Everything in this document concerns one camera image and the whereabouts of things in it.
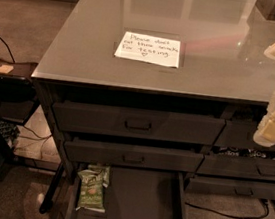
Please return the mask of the dark drawer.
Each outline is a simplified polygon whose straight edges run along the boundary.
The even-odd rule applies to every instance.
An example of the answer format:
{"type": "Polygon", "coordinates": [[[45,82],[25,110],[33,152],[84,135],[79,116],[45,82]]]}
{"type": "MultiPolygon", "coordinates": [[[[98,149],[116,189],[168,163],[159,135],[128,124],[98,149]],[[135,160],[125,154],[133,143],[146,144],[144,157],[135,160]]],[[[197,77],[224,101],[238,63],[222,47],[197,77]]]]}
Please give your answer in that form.
{"type": "Polygon", "coordinates": [[[66,141],[64,147],[67,157],[73,162],[96,162],[194,172],[203,160],[202,154],[181,149],[112,144],[90,140],[66,141]]]}
{"type": "Polygon", "coordinates": [[[77,102],[54,103],[61,131],[210,145],[224,121],[199,115],[77,102]]]}
{"type": "Polygon", "coordinates": [[[197,173],[248,180],[275,181],[275,160],[242,156],[207,155],[198,168],[197,173]]]}
{"type": "Polygon", "coordinates": [[[275,146],[260,146],[253,141],[253,134],[256,132],[256,123],[244,121],[227,120],[224,129],[216,139],[215,146],[227,146],[242,149],[257,149],[275,152],[275,146]]]}
{"type": "Polygon", "coordinates": [[[247,196],[256,199],[275,200],[275,183],[263,183],[255,181],[240,181],[225,178],[210,178],[197,176],[190,179],[187,185],[188,191],[208,194],[224,194],[231,196],[247,196]]]}

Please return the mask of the green jalapeno chip bag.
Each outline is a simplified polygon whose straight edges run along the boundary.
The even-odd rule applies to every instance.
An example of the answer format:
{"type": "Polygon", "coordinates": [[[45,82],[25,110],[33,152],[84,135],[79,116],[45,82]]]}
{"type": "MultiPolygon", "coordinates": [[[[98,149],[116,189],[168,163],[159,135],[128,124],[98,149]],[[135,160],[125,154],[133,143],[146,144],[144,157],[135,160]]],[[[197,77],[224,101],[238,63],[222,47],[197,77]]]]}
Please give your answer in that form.
{"type": "Polygon", "coordinates": [[[81,180],[81,190],[78,197],[77,208],[85,208],[104,213],[103,204],[103,175],[88,169],[79,171],[77,174],[81,180]]]}

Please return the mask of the middle right dark drawer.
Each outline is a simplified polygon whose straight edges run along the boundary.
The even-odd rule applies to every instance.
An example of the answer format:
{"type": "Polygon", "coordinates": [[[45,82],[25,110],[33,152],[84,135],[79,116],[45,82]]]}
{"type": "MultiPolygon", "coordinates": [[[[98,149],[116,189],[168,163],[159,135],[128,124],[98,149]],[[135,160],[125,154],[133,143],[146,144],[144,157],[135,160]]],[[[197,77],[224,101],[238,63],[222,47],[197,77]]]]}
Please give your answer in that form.
{"type": "Polygon", "coordinates": [[[197,173],[248,180],[275,181],[275,160],[242,156],[207,155],[198,168],[197,173]]]}

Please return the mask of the top right dark drawer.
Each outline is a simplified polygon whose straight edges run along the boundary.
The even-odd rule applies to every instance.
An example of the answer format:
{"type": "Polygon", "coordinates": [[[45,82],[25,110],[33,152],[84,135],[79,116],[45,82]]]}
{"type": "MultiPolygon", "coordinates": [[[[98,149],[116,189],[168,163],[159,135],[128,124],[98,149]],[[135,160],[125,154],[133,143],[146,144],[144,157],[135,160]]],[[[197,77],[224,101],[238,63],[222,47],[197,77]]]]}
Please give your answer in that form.
{"type": "Polygon", "coordinates": [[[244,121],[227,120],[224,129],[216,139],[215,146],[227,146],[242,149],[257,149],[275,152],[275,146],[260,146],[253,141],[253,134],[256,132],[256,123],[244,121]]]}

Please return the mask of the bottom right dark drawer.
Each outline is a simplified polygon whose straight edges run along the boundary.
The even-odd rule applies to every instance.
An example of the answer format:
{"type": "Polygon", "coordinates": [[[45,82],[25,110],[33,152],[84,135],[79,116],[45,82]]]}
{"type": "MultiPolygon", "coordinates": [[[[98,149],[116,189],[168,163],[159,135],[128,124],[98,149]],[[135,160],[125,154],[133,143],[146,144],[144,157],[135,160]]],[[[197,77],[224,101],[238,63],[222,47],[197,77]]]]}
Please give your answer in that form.
{"type": "Polygon", "coordinates": [[[255,181],[240,181],[225,178],[210,178],[197,176],[190,179],[187,185],[188,191],[208,194],[224,194],[231,196],[247,196],[256,199],[275,200],[275,183],[263,183],[255,181]]]}

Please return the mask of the black side tray table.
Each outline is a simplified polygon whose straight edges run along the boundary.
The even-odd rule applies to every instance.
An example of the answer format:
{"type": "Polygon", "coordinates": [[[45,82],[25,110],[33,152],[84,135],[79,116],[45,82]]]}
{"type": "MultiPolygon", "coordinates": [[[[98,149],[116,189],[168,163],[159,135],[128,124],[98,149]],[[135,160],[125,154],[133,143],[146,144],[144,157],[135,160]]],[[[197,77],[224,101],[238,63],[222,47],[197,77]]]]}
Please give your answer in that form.
{"type": "Polygon", "coordinates": [[[0,58],[0,120],[23,126],[39,106],[31,74],[37,63],[0,58]]]}

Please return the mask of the grey glass-top cabinet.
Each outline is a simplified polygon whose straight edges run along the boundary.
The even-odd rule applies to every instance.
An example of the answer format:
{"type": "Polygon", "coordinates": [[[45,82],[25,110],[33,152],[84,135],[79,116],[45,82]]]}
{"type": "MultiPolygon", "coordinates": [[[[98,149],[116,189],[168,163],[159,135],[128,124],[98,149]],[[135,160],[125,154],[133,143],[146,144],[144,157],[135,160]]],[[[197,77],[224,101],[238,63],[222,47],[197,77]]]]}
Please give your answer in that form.
{"type": "Polygon", "coordinates": [[[33,82],[68,178],[110,166],[105,213],[73,219],[275,199],[275,23],[254,0],[79,0],[33,82]]]}

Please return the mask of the top left dark drawer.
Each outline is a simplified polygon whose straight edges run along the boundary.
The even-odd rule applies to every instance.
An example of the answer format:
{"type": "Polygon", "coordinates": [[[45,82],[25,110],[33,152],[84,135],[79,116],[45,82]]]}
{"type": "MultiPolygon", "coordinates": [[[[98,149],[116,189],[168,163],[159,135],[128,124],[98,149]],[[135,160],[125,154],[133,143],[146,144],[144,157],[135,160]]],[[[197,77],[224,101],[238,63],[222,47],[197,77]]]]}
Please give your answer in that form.
{"type": "Polygon", "coordinates": [[[224,121],[199,115],[77,102],[54,103],[61,131],[210,145],[224,121]]]}

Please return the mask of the open bottom left drawer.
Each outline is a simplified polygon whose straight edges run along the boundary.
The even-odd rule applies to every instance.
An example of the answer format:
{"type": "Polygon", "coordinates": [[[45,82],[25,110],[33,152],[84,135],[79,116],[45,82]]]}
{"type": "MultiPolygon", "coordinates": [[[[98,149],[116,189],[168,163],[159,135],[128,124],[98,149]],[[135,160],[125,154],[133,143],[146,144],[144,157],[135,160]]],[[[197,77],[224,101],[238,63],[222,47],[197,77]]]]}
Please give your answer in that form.
{"type": "Polygon", "coordinates": [[[182,173],[115,166],[104,191],[103,213],[78,209],[80,183],[74,189],[65,219],[186,219],[182,173]]]}

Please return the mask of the middle left dark drawer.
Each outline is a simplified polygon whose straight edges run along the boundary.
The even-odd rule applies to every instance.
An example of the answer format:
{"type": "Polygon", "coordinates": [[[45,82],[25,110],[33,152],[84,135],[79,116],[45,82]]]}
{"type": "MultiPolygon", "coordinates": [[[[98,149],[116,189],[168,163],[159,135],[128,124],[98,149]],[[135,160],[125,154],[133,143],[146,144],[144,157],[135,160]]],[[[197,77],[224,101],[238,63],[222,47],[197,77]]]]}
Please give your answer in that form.
{"type": "Polygon", "coordinates": [[[66,141],[64,147],[67,157],[73,162],[96,162],[194,172],[203,160],[202,154],[181,149],[112,144],[90,140],[66,141]]]}

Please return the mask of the white handwritten paper note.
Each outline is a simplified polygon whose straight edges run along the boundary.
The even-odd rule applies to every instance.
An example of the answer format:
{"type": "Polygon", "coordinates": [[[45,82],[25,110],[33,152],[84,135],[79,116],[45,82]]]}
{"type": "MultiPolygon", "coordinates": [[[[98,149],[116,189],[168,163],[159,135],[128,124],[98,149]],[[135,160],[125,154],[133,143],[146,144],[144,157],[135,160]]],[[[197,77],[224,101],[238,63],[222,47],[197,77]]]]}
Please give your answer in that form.
{"type": "Polygon", "coordinates": [[[115,57],[178,68],[180,42],[173,39],[126,32],[116,48],[115,57]]]}

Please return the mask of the dark snack bags in drawer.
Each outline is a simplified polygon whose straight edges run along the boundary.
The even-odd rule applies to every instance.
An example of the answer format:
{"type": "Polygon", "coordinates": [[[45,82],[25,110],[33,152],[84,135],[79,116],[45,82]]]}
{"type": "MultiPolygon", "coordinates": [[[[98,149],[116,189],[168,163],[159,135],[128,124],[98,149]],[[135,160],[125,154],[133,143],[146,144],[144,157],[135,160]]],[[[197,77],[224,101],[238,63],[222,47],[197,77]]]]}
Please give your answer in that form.
{"type": "Polygon", "coordinates": [[[234,156],[234,157],[249,157],[249,158],[264,158],[275,160],[275,152],[273,151],[258,151],[253,149],[242,149],[235,147],[219,147],[216,146],[212,149],[213,154],[234,156]]]}

